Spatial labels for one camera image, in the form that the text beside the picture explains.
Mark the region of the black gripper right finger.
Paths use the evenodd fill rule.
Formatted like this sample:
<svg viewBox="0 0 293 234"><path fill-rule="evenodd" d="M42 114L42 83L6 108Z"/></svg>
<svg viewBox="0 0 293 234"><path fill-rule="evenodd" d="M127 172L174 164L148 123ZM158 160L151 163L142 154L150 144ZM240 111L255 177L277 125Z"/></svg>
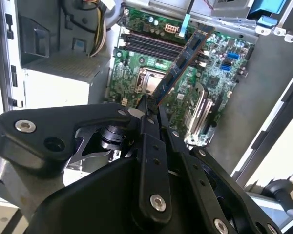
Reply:
<svg viewBox="0 0 293 234"><path fill-rule="evenodd" d="M176 173L179 205L194 234L279 234L269 216L237 185L202 147L189 150L170 128L167 114L154 98L148 109L157 114L167 147L168 169Z"/></svg>

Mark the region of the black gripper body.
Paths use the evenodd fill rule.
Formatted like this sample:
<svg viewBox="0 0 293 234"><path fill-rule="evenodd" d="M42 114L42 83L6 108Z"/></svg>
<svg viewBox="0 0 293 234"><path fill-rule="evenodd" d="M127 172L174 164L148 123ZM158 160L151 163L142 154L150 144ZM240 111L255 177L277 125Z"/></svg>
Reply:
<svg viewBox="0 0 293 234"><path fill-rule="evenodd" d="M163 159L123 158L55 192L29 234L209 234L211 221Z"/></svg>

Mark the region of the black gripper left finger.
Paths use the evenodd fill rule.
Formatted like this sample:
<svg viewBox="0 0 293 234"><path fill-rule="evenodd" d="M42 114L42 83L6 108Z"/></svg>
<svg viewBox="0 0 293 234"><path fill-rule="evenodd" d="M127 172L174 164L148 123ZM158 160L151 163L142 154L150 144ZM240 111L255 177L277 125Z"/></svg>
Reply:
<svg viewBox="0 0 293 234"><path fill-rule="evenodd" d="M118 159L158 158L167 147L147 97L117 103L9 111L0 115L0 184L32 219L55 192Z"/></svg>

